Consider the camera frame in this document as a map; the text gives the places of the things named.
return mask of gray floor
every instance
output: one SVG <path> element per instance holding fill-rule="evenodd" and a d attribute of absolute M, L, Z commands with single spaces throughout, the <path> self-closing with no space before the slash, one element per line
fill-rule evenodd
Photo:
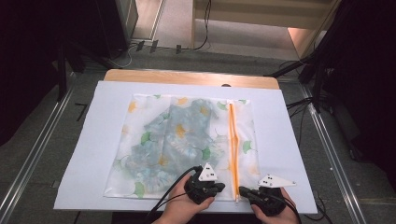
<path fill-rule="evenodd" d="M 138 52 L 131 51 L 131 56 L 132 62 L 127 69 L 203 71 L 247 76 L 270 74 L 284 62 L 205 51 L 184 51 L 176 55 L 173 50 L 159 49 L 155 53 L 149 53 L 148 48 Z M 123 63 L 122 61 L 128 62 L 129 59 L 125 57 L 119 60 L 119 63 Z M 82 108 L 75 103 L 89 104 L 97 81 L 103 79 L 106 72 L 106 69 L 97 63 L 87 62 L 86 72 L 78 75 L 64 113 L 8 223 L 73 223 L 76 217 L 77 211 L 52 210 L 57 189 L 52 188 L 51 185 L 53 181 L 62 180 L 82 128 L 84 117 L 81 121 L 77 121 Z M 303 99 L 301 86 L 295 81 L 296 76 L 296 73 L 292 72 L 279 79 L 286 103 Z M 15 136 L 0 147 L 1 195 L 5 195 L 7 187 L 21 168 L 55 105 L 56 97 L 55 88 L 22 124 Z M 321 116 L 325 120 L 350 183 L 361 201 L 367 223 L 394 223 L 395 195 L 384 173 L 371 163 L 351 160 L 336 120 L 327 113 L 322 113 Z M 291 119 L 297 139 L 300 134 L 301 118 L 302 114 L 299 114 Z M 301 135 L 301 154 L 312 190 L 315 195 L 319 194 L 323 199 L 327 214 L 333 223 L 353 223 L 309 113 L 304 114 Z M 111 213 L 108 212 L 84 211 L 78 219 L 78 223 L 110 223 L 110 221 Z M 306 217 L 303 217 L 303 221 L 316 223 Z"/>

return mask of black hand-mounted device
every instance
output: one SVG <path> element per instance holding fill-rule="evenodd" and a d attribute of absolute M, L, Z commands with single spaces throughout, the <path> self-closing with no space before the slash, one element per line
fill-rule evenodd
<path fill-rule="evenodd" d="M 209 197 L 215 197 L 218 192 L 222 192 L 225 188 L 223 183 L 215 183 L 213 179 L 217 179 L 210 165 L 206 164 L 192 176 L 184 185 L 189 198 L 195 203 L 200 204 Z"/>
<path fill-rule="evenodd" d="M 241 196 L 248 198 L 250 204 L 256 204 L 268 217 L 280 214 L 286 207 L 280 188 L 259 187 L 259 190 L 239 187 Z"/>

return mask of person's arm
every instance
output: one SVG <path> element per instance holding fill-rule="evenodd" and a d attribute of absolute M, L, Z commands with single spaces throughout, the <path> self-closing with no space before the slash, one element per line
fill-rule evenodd
<path fill-rule="evenodd" d="M 184 190 L 184 185 L 189 180 L 190 175 L 184 176 L 178 184 L 175 185 L 175 187 L 171 190 L 169 193 L 169 199 L 186 193 L 186 190 Z M 161 215 L 160 218 L 155 220 L 153 223 L 154 224 L 185 224 L 192 217 L 205 210 L 206 208 L 209 207 L 210 204 L 213 203 L 215 198 L 210 197 L 204 200 L 201 204 L 196 204 L 193 202 L 187 194 L 184 194 L 180 197 L 177 197 L 168 203 L 166 203 L 166 207 L 163 211 L 163 214 Z"/>
<path fill-rule="evenodd" d="M 289 199 L 289 201 L 291 201 L 295 207 L 296 204 L 290 198 L 289 194 L 283 188 L 281 188 L 281 191 L 283 197 Z M 279 215 L 274 217 L 266 216 L 262 212 L 260 207 L 257 206 L 256 204 L 251 205 L 251 209 L 256 215 L 256 218 L 258 218 L 263 224 L 298 224 L 299 223 L 297 216 L 294 214 L 293 211 L 291 211 L 291 209 L 288 206 L 286 206 L 285 210 L 283 210 Z"/>

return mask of desk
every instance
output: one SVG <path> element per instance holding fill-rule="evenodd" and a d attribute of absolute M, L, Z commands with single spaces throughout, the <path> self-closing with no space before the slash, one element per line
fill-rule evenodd
<path fill-rule="evenodd" d="M 230 84 L 233 87 L 219 87 L 222 84 Z M 296 202 L 299 211 L 317 212 L 283 95 L 274 78 L 153 70 L 110 70 L 106 74 L 105 81 L 98 83 L 76 150 L 59 187 L 55 209 L 148 211 L 158 202 L 150 199 L 103 196 L 125 117 L 120 111 L 126 112 L 130 96 L 136 92 L 147 94 L 187 92 L 189 95 L 203 97 L 213 97 L 216 94 L 219 98 L 251 99 L 255 103 L 253 118 L 256 135 L 260 137 L 257 141 L 262 173 L 280 174 L 286 179 L 296 181 L 297 187 L 287 188 L 287 191 Z M 214 202 L 206 212 L 251 213 L 251 209 L 245 201 L 238 204 Z"/>
<path fill-rule="evenodd" d="M 192 27 L 203 20 L 207 0 L 193 0 Z M 327 30 L 341 0 L 213 0 L 210 20 L 288 27 L 300 58 Z"/>

